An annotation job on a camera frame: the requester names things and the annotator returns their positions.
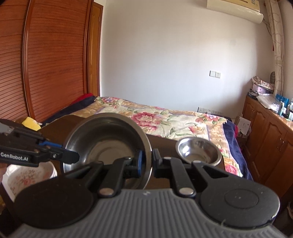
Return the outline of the white air conditioner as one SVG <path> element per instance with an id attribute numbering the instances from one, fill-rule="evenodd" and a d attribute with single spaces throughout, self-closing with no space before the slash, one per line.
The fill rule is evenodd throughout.
<path id="1" fill-rule="evenodd" d="M 207 9 L 226 13 L 260 24 L 263 14 L 257 0 L 207 0 Z"/>

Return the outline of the patterned beige curtain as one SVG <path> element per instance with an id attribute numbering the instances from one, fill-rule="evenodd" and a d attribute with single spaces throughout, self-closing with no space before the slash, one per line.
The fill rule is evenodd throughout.
<path id="1" fill-rule="evenodd" d="M 269 0 L 265 1 L 266 9 L 271 28 L 271 34 L 274 46 L 274 59 L 275 59 L 275 90 L 274 94 L 282 95 L 284 89 L 284 54 L 285 54 L 285 40 L 284 40 L 284 27 L 279 8 L 278 1 Z"/>

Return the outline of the wooden side cabinet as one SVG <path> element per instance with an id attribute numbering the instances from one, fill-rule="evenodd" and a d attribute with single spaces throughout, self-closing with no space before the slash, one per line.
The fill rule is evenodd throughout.
<path id="1" fill-rule="evenodd" d="M 252 178 L 275 191 L 282 202 L 292 200 L 292 122 L 249 96 L 242 114 L 251 121 L 243 155 Z"/>

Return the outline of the wooden slatted wardrobe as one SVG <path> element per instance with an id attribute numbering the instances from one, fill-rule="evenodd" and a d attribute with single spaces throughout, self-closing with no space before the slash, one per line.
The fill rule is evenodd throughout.
<path id="1" fill-rule="evenodd" d="M 1 118 L 42 122 L 100 94 L 102 13 L 94 1 L 1 1 Z"/>

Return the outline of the red folded cloth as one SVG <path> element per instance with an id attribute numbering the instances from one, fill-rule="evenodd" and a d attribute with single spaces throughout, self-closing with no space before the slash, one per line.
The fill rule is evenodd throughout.
<path id="1" fill-rule="evenodd" d="M 91 98 L 91 97 L 95 98 L 95 96 L 92 93 L 83 94 L 82 96 L 80 96 L 77 99 L 75 99 L 70 105 L 73 105 L 75 103 L 78 103 L 78 102 L 80 102 L 80 101 L 82 101 L 84 99 Z"/>

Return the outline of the floral bed quilt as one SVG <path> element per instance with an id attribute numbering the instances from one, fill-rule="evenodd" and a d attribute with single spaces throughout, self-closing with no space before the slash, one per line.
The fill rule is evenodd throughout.
<path id="1" fill-rule="evenodd" d="M 134 103 L 115 97 L 96 97 L 88 107 L 71 113 L 87 118 L 98 113 L 117 113 L 137 123 L 149 135 L 179 140 L 199 137 L 215 144 L 222 153 L 225 170 L 252 179 L 236 140 L 236 126 L 221 116 L 195 111 L 177 111 Z"/>

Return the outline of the white wall switch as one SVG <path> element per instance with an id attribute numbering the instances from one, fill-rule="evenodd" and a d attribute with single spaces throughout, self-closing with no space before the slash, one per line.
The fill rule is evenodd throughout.
<path id="1" fill-rule="evenodd" d="M 209 76 L 210 76 L 210 77 L 220 78 L 220 72 L 210 71 L 210 72 L 209 72 Z"/>

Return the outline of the stack of books and boxes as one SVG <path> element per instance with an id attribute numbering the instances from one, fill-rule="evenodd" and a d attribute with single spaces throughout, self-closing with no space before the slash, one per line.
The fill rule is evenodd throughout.
<path id="1" fill-rule="evenodd" d="M 275 85 L 263 81 L 260 77 L 254 76 L 251 78 L 251 88 L 249 89 L 247 96 L 253 99 L 257 99 L 258 96 L 273 94 Z"/>

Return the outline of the dark blue blanket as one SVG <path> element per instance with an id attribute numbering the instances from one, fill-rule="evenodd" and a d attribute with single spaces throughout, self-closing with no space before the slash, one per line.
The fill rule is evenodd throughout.
<path id="1" fill-rule="evenodd" d="M 87 99 L 84 99 L 78 103 L 75 103 L 73 105 L 69 105 L 69 106 L 63 108 L 62 110 L 58 111 L 57 113 L 53 114 L 48 119 L 43 121 L 41 127 L 46 126 L 47 124 L 55 121 L 58 118 L 61 118 L 62 116 L 69 115 L 71 113 L 74 113 L 76 111 L 79 111 L 79 110 L 82 110 L 82 109 L 88 107 L 90 104 L 95 102 L 95 99 L 96 98 L 94 98 L 94 97 L 87 98 Z"/>

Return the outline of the yellow plush toy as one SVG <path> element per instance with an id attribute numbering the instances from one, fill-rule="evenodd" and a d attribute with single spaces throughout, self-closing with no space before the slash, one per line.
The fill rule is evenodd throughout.
<path id="1" fill-rule="evenodd" d="M 38 131 L 41 129 L 41 123 L 38 123 L 35 119 L 31 117 L 27 117 L 22 123 L 26 128 L 29 128 L 34 131 Z"/>

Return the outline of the white wall socket strip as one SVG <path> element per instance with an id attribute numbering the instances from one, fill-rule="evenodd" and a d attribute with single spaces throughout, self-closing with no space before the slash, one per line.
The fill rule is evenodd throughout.
<path id="1" fill-rule="evenodd" d="M 220 115 L 220 116 L 222 115 L 221 111 L 215 111 L 215 110 L 205 109 L 200 107 L 198 107 L 197 112 L 204 113 L 204 114 Z"/>

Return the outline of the large steel bowl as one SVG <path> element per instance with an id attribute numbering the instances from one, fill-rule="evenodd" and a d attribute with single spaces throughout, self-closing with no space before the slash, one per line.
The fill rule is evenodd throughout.
<path id="1" fill-rule="evenodd" d="M 151 143 L 137 123 L 126 116 L 100 113 L 85 118 L 69 133 L 63 147 L 79 154 L 78 162 L 61 163 L 63 173 L 91 162 L 111 165 L 115 159 L 141 155 L 141 176 L 127 179 L 124 188 L 144 189 L 151 177 Z"/>

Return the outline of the floral tray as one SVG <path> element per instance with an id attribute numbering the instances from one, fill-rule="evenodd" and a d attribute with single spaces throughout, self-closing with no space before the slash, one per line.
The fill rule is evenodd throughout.
<path id="1" fill-rule="evenodd" d="M 57 170 L 52 162 L 40 163 L 38 167 L 10 165 L 3 175 L 2 185 L 14 202 L 16 196 L 23 189 L 57 175 Z"/>

